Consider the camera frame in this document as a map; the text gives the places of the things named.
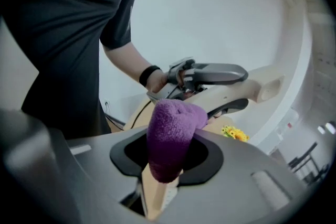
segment gray surface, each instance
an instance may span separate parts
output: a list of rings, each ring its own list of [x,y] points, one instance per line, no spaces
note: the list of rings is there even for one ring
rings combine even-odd
[[[251,222],[250,224],[283,224],[286,223],[298,210],[307,202],[308,199],[315,193],[316,188],[312,187],[307,189],[302,195],[295,198],[287,206],[282,207],[280,210],[269,214],[264,218]]]
[[[41,219],[46,222],[43,217],[46,214],[54,218],[54,223],[80,223],[75,201],[58,169],[49,131],[41,121],[23,112],[0,109],[0,149],[7,202],[3,211],[16,208],[21,212],[28,206],[30,211],[25,212],[24,217],[35,218],[35,222]],[[27,205],[29,199],[25,193],[40,205],[43,212],[39,211],[38,216],[37,208]],[[19,222],[19,217],[13,215],[11,222]]]
[[[193,64],[193,67],[195,68],[194,74],[193,72],[190,74],[193,74],[193,80],[203,81],[204,84],[209,82],[209,84],[226,85],[230,81],[247,78],[248,76],[247,71],[243,67],[229,63],[196,63]]]
[[[145,127],[67,142],[70,148],[86,144],[92,147],[90,151],[76,155],[76,160],[96,184],[103,187],[115,200],[121,201],[136,189],[138,179],[119,172],[110,159],[110,150],[114,144],[143,129]]]
[[[95,181],[86,174],[86,171],[83,170],[71,154],[61,132],[53,130],[51,138],[58,166],[76,202],[81,223],[150,223],[142,216],[119,204],[112,197],[111,193],[106,190],[105,185],[100,185],[99,181]],[[122,186],[121,182],[113,182],[106,174],[101,174],[101,178],[103,177],[105,177],[105,182],[110,181],[110,185],[119,188]]]
[[[252,174],[252,178],[273,211],[281,209],[290,202],[290,198],[287,196],[286,192],[278,186],[277,182],[274,181],[267,172],[255,172]]]
[[[215,142],[223,151],[224,164],[207,183],[180,187],[175,199],[159,216],[159,222],[169,223],[247,223],[272,212],[251,174],[266,170],[294,198],[304,192],[304,186],[285,167],[279,166],[256,147],[230,138],[197,130]]]

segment purple cloth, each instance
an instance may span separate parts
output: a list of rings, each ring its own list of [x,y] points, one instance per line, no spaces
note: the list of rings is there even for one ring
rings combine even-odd
[[[147,130],[150,171],[162,183],[172,182],[181,172],[196,129],[207,124],[205,110],[180,100],[160,100]]]

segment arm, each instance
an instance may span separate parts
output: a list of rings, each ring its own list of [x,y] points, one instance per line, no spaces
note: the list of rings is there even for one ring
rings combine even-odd
[[[105,46],[103,47],[110,61],[137,82],[139,82],[141,73],[147,67],[151,66],[137,51],[132,42],[114,50]],[[149,76],[146,89],[152,92],[158,92],[166,82],[167,76],[161,70],[156,70]]]

